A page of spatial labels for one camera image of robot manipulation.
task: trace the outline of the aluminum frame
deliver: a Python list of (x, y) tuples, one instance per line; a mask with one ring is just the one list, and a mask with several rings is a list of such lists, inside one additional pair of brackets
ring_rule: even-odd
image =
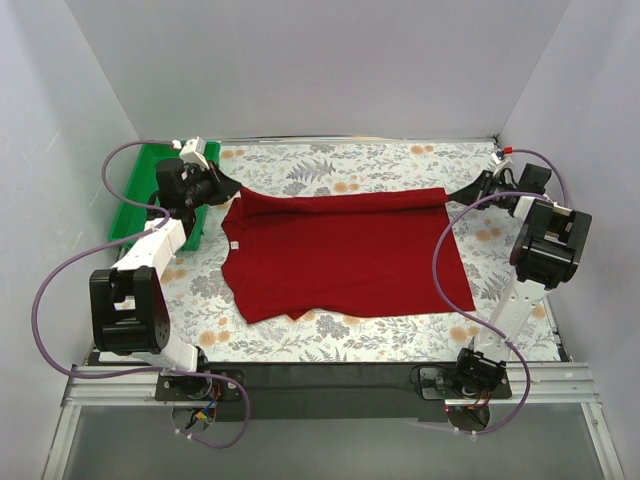
[[(588, 365), (573, 362), (531, 362), (528, 366), (532, 385), (527, 403), (580, 404), (605, 479), (623, 479), (624, 474), (602, 415), (602, 405)], [(104, 373), (130, 368), (127, 366), (77, 367), (76, 371)], [(513, 396), (510, 399), (492, 400), (494, 404), (515, 404), (522, 398), (525, 387), (523, 367), (517, 363), (511, 363), (507, 366), (507, 372)], [(197, 401), (156, 401), (154, 395), (158, 375), (157, 372), (144, 372), (99, 380), (71, 379), (63, 400), (58, 429), (43, 478), (49, 480), (63, 477), (83, 406), (166, 407), (206, 404), (206, 402)], [(464, 401), (454, 399), (446, 401), (448, 405), (456, 405), (460, 402)]]

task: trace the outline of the gray leaf pattern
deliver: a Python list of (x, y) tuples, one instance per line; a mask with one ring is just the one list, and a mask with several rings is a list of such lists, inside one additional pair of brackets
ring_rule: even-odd
[(313, 182), (314, 180), (321, 179), (325, 175), (331, 175), (335, 171), (336, 169), (333, 167), (333, 163), (329, 163), (326, 159), (324, 162), (315, 159), (309, 162), (303, 160), (291, 169), (287, 178), (303, 182)]
[[(489, 142), (223, 145), (222, 170), (277, 197), (352, 195), (465, 186), (491, 168)], [(178, 252), (162, 278), (172, 333), (200, 345), (212, 361), (452, 361), (477, 332), (458, 314), (363, 319), (313, 310), (247, 325), (220, 270), (228, 254), (221, 223), (230, 202), (209, 208), (197, 252)], [(447, 204), (450, 217), (461, 211)], [(476, 314), (489, 318), (510, 275), (519, 225), (501, 210), (475, 211), (454, 228)], [(516, 345), (529, 360), (558, 360), (543, 307)]]

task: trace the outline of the white wall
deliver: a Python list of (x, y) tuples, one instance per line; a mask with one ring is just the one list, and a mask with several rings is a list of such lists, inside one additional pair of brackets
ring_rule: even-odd
[[(137, 135), (63, 0), (0, 0), (0, 50), (0, 478), (21, 480), (42, 475), (67, 381), (31, 338), (33, 294), (63, 259), (105, 241), (116, 204), (101, 159)], [(114, 162), (119, 186), (130, 158)], [(64, 365), (90, 348), (88, 278), (111, 260), (83, 261), (46, 295), (44, 339)]]
[(574, 0), (502, 138), (547, 153), (593, 215), (582, 265), (551, 303), (569, 353), (593, 369), (628, 478), (640, 478), (639, 52), (638, 2)]
[(568, 0), (67, 0), (144, 138), (498, 133)]

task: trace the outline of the leaf print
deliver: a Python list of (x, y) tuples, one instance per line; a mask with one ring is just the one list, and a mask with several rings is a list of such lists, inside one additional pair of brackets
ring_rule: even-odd
[(289, 197), (296, 197), (305, 188), (307, 188), (307, 186), (304, 183), (293, 182), (282, 189), (282, 194), (287, 195)]
[(471, 288), (471, 295), (473, 298), (477, 298), (480, 295), (480, 287), (476, 282), (469, 282), (469, 288)]
[(376, 322), (376, 324), (380, 329), (380, 333), (391, 334), (394, 348), (400, 348), (413, 342), (416, 335), (420, 333), (418, 325), (411, 317), (386, 318), (383, 321)]
[(266, 345), (260, 340), (251, 340), (249, 342), (241, 340), (239, 342), (229, 342), (232, 350), (241, 351), (243, 355), (267, 355), (273, 351), (272, 345)]
[(322, 338), (330, 336), (336, 340), (340, 340), (349, 334), (349, 329), (342, 323), (336, 322), (331, 315), (321, 315), (316, 322), (316, 331)]
[(220, 298), (227, 303), (233, 301), (233, 292), (224, 281), (220, 270), (213, 270), (208, 276), (198, 275), (191, 280), (189, 290), (194, 296), (200, 295), (206, 299)]
[(384, 183), (376, 183), (373, 187), (369, 189), (370, 192), (388, 192), (389, 187)]
[(362, 335), (359, 339), (350, 338), (344, 343), (344, 346), (347, 348), (353, 348), (354, 350), (375, 350), (380, 345), (384, 345), (386, 342), (386, 338), (381, 335)]
[(316, 188), (316, 191), (313, 192), (314, 197), (328, 197), (329, 195), (331, 195), (331, 190), (328, 187)]
[(292, 353), (295, 349), (299, 349), (303, 345), (307, 345), (307, 338), (303, 338), (301, 335), (296, 335), (295, 338), (285, 338), (278, 345), (278, 349), (276, 349), (273, 354), (277, 354), (280, 352)]
[(327, 352), (326, 350), (324, 350), (324, 349), (322, 349), (322, 348), (319, 348), (318, 350), (319, 350), (319, 351), (320, 351), (320, 353), (322, 354), (322, 359), (323, 359), (325, 362), (330, 362), (330, 361), (332, 361), (332, 360), (333, 360), (333, 357), (331, 356), (331, 354), (330, 354), (329, 352)]
[(377, 172), (377, 173), (370, 173), (369, 175), (367, 175), (367, 177), (373, 180), (388, 181), (388, 180), (399, 180), (402, 178), (402, 175), (398, 175), (391, 172)]
[(336, 147), (334, 147), (333, 145), (326, 145), (326, 144), (314, 144), (311, 145), (311, 147), (309, 148), (309, 150), (311, 150), (312, 152), (316, 153), (316, 152), (320, 152), (320, 153), (331, 153), (334, 152), (336, 150)]
[(497, 273), (492, 273), (491, 277), (484, 283), (484, 288), (480, 292), (480, 298), (488, 300), (499, 300), (504, 287), (507, 285), (507, 278)]
[(336, 169), (333, 167), (333, 163), (329, 163), (326, 159), (323, 162), (315, 159), (309, 162), (303, 160), (293, 167), (287, 175), (287, 178), (302, 182), (313, 182), (314, 180), (321, 179), (325, 175), (331, 175), (335, 171)]
[(317, 355), (314, 355), (313, 353), (310, 353), (309, 350), (305, 350), (304, 351), (304, 357), (300, 356), (300, 361), (301, 362), (319, 362), (320, 358)]
[(280, 342), (286, 335), (288, 329), (283, 326), (274, 326), (271, 323), (258, 323), (253, 327), (255, 331), (266, 341)]
[(467, 273), (467, 278), (480, 278), (480, 270), (473, 263), (463, 262), (464, 271)]

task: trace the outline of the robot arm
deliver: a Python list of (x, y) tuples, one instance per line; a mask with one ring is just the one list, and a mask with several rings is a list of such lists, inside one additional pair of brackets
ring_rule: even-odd
[[(544, 194), (545, 184), (551, 177), (549, 169), (527, 164), (520, 181), (515, 183), (513, 174), (508, 175), (510, 160), (502, 152), (496, 160), (494, 172), (483, 171), (471, 185), (452, 194), (451, 199), (470, 205), (493, 193)], [(489, 321), (506, 334), (506, 340), (514, 341), (534, 308), (561, 282), (573, 277), (580, 263), (591, 215), (551, 200), (531, 197), (503, 197), (491, 203), (523, 221), (509, 259), (514, 270)], [(455, 376), (468, 391), (491, 392), (504, 377), (509, 353), (505, 339), (483, 327), (470, 348), (461, 350)]]
[[(133, 356), (154, 366), (193, 372), (202, 363), (200, 350), (171, 335), (160, 278), (195, 225), (195, 209), (230, 200), (241, 184), (228, 178), (203, 156), (205, 142), (189, 140), (180, 158), (156, 165), (159, 200), (171, 218), (140, 238), (110, 269), (96, 270), (89, 282), (93, 336), (102, 352)], [(149, 211), (145, 229), (162, 222)], [(129, 306), (124, 308), (125, 300)]]

